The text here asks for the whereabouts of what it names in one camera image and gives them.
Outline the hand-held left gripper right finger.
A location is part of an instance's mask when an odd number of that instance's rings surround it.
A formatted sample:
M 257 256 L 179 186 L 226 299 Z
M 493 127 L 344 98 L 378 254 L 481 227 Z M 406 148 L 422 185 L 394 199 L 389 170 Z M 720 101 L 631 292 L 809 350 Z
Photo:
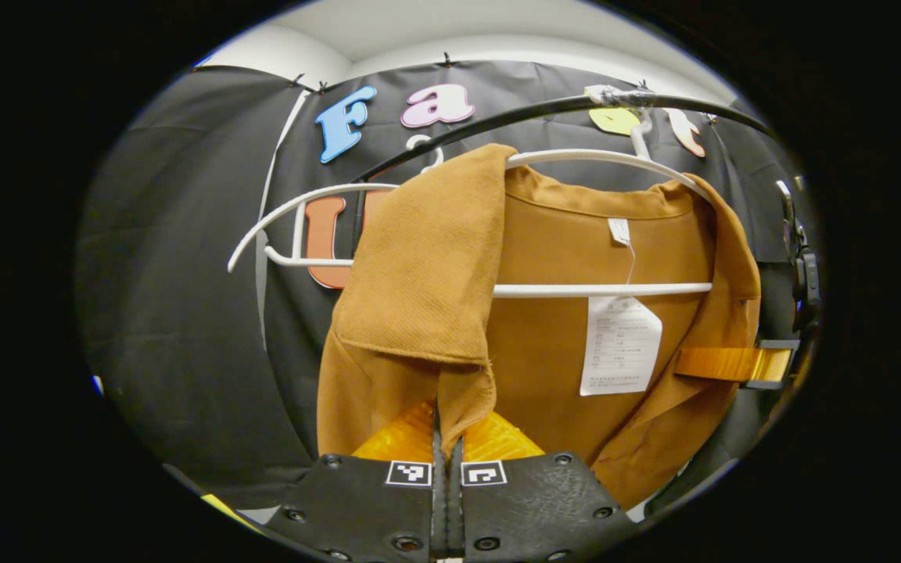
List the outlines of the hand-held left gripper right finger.
M 591 563 L 638 530 L 578 455 L 499 414 L 448 455 L 448 556 L 462 563 Z

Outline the white plastic clothes hanger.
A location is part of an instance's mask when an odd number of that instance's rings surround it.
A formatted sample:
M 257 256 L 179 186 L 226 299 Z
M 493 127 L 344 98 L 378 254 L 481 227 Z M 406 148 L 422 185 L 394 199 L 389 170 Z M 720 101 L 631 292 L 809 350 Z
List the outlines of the white plastic clothes hanger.
M 507 170 L 515 170 L 522 165 L 535 163 L 561 163 L 562 161 L 597 161 L 597 163 L 616 163 L 648 170 L 671 178 L 687 186 L 701 199 L 712 202 L 711 197 L 687 178 L 685 174 L 672 170 L 661 163 L 655 163 L 648 154 L 644 135 L 653 129 L 653 121 L 647 110 L 641 111 L 641 122 L 630 129 L 630 141 L 635 153 L 630 154 L 597 150 L 597 149 L 553 149 L 529 151 L 511 156 L 505 161 Z M 677 293 L 710 292 L 712 282 L 690 282 L 690 284 L 603 284 L 603 285 L 496 285 L 494 298 L 504 299 L 536 299 L 536 298 L 603 298 L 603 296 L 661 296 Z
M 283 203 L 281 206 L 275 208 L 270 213 L 264 215 L 248 232 L 239 240 L 239 244 L 233 250 L 232 255 L 228 259 L 228 266 L 226 266 L 226 270 L 228 272 L 235 271 L 235 266 L 239 262 L 241 254 L 246 250 L 246 247 L 249 246 L 251 242 L 255 239 L 255 235 L 258 232 L 263 231 L 268 227 L 272 222 L 277 221 L 282 215 L 286 215 L 287 213 L 291 213 L 293 211 L 296 213 L 296 226 L 293 229 L 293 249 L 291 249 L 291 256 L 283 256 L 279 252 L 276 252 L 275 249 L 272 249 L 271 246 L 265 245 L 264 249 L 262 249 L 262 253 L 273 263 L 278 264 L 283 267 L 350 267 L 353 266 L 354 261 L 351 259 L 341 260 L 341 259 L 304 259 L 300 256 L 301 247 L 303 247 L 303 221 L 305 218 L 304 208 L 307 207 L 307 203 L 312 202 L 312 200 L 322 199 L 322 197 L 332 196 L 332 195 L 341 195 L 341 193 L 346 192 L 373 192 L 373 190 L 383 190 L 387 192 L 387 190 L 394 190 L 398 188 L 397 185 L 393 183 L 378 183 L 378 182 L 355 182 L 355 183 L 341 183 L 341 185 L 333 185 L 329 186 L 329 188 L 320 188 L 311 190 L 311 192 L 305 192 L 303 195 L 298 195 L 297 197 L 293 197 L 288 202 Z

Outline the yellow floor tape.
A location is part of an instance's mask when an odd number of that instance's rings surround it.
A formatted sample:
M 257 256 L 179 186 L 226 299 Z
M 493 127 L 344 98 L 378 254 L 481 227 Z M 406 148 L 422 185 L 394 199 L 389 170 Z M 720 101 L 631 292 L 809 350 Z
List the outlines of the yellow floor tape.
M 200 499 L 203 500 L 203 501 L 205 501 L 205 502 L 207 502 L 208 504 L 210 504 L 210 505 L 211 505 L 212 507 L 214 507 L 216 510 L 221 511 L 223 514 L 225 514 L 225 515 L 228 516 L 229 518 L 232 518 L 232 519 L 235 520 L 236 522 L 239 522 L 241 525 L 243 525 L 243 526 L 246 527 L 247 529 L 250 529 L 251 531 L 254 531 L 254 533 L 257 533 L 257 534 L 260 534 L 260 535 L 264 534 L 264 532 L 262 532 L 262 531 L 260 530 L 260 528 L 254 526 L 254 524 L 251 523 L 251 521 L 248 521 L 246 518 L 244 518 L 244 517 L 242 517 L 241 515 L 239 515 L 239 513 L 237 513 L 235 510 L 233 510 L 232 508 L 230 508 L 230 507 L 229 507 L 228 505 L 226 505 L 225 503 L 223 503 L 223 502 L 221 501 L 221 499 L 219 499 L 219 498 L 216 497 L 215 495 L 213 495 L 213 494 L 203 494 L 203 495 L 200 496 Z

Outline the black backdrop cloth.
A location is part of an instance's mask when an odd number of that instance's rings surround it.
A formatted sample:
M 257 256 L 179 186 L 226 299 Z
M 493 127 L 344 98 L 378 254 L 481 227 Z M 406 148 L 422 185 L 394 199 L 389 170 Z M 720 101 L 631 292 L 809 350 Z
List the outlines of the black backdrop cloth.
M 232 235 L 287 196 L 397 152 L 407 97 L 456 84 L 475 119 L 560 99 L 600 74 L 535 62 L 414 66 L 300 95 L 216 66 L 172 82 L 121 135 L 76 249 L 84 349 L 104 395 L 203 496 L 254 515 L 311 466 L 314 392 L 339 267 L 268 267 Z

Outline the brown shirt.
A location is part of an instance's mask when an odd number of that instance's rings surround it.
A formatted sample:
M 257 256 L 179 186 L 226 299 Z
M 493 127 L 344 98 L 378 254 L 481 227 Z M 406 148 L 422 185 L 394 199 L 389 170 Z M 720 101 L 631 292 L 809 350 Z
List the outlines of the brown shirt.
M 393 190 L 373 210 L 328 329 L 318 452 L 353 455 L 430 403 L 441 451 L 500 414 L 572 451 L 622 508 L 672 480 L 726 416 L 736 382 L 679 375 L 683 348 L 751 348 L 761 281 L 736 213 L 704 179 L 639 192 L 565 185 L 487 144 Z M 580 395 L 586 299 L 494 298 L 496 284 L 710 282 L 642 296 L 662 324 L 646 388 Z

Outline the black metal clothes rack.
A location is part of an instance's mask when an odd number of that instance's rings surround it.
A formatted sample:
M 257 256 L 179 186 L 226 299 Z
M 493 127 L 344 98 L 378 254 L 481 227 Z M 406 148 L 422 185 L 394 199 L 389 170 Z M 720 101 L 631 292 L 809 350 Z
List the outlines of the black metal clothes rack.
M 629 110 L 633 117 L 650 121 L 653 132 L 644 133 L 641 143 L 608 142 L 598 133 L 587 132 L 590 112 L 605 109 Z M 755 259 L 776 263 L 786 259 L 787 246 L 779 232 L 785 214 L 778 209 L 770 185 L 771 175 L 780 170 L 771 152 L 773 139 L 771 129 L 735 108 L 646 89 L 594 87 L 587 94 L 541 101 L 454 126 L 373 165 L 354 176 L 353 182 L 371 181 L 437 149 L 450 149 L 458 156 L 490 142 L 533 151 L 570 150 L 576 142 L 589 142 L 592 149 L 637 158 L 653 156 L 676 170 L 700 175 L 735 210 Z

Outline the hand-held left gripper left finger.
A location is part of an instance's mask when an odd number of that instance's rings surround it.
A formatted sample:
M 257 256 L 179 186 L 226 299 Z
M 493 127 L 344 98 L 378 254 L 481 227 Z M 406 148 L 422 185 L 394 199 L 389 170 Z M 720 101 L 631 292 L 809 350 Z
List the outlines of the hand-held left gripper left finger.
M 351 455 L 328 454 L 285 490 L 266 528 L 343 563 L 430 563 L 447 555 L 447 477 L 425 400 Z

